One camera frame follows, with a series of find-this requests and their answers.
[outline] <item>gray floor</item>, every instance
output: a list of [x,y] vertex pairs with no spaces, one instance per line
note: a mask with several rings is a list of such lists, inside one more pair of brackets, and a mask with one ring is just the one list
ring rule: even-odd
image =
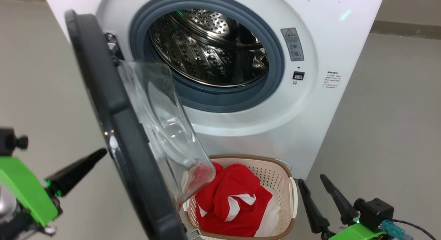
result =
[[[0,1],[0,15],[0,124],[29,135],[29,150],[16,154],[42,179],[104,142],[71,48],[47,6]],[[382,198],[396,218],[441,237],[439,60],[441,41],[369,36],[307,179],[332,230],[340,230],[339,214],[321,173],[350,201]],[[61,202],[55,239],[145,239],[110,159]],[[318,240],[299,205],[286,239]]]
[[441,0],[383,0],[377,20],[441,26]]

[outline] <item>black knob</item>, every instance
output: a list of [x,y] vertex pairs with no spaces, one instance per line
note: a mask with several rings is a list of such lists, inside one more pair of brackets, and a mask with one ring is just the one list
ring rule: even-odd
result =
[[362,199],[362,198],[359,198],[359,199],[357,199],[355,202],[354,202],[354,208],[357,210],[357,211],[360,211],[361,210],[361,205],[362,204],[364,204],[364,202],[365,202],[365,200],[364,199]]
[[15,139],[15,146],[19,149],[27,149],[29,138],[27,136],[20,136]]

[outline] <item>clothes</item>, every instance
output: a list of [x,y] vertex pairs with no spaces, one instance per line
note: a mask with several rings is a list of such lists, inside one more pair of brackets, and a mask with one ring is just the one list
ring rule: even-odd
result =
[[266,206],[259,229],[256,234],[254,234],[254,237],[272,237],[277,235],[273,232],[279,224],[279,212],[280,207],[277,205],[277,197],[273,194],[273,197],[269,200],[268,205]]
[[[268,223],[262,219],[273,195],[260,185],[259,178],[244,165],[233,164],[223,169],[214,163],[214,167],[216,177],[195,196],[199,206],[196,216],[200,228],[216,234],[254,237],[261,223]],[[274,203],[271,203],[267,218],[274,220],[275,210]],[[270,234],[270,227],[265,226],[258,233]]]

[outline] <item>basket handle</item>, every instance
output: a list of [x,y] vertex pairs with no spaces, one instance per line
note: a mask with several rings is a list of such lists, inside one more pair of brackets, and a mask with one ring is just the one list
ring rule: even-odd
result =
[[296,218],[297,207],[299,204],[299,197],[297,195],[297,185],[296,185],[296,181],[292,177],[290,177],[289,179],[291,180],[291,185],[289,186],[291,208],[293,209],[293,218]]

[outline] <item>washing machine door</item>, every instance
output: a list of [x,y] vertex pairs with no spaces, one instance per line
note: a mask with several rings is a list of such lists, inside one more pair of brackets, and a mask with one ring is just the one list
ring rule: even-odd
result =
[[92,14],[66,12],[68,33],[109,152],[149,239],[186,239],[181,205],[215,176],[169,67],[112,57]]

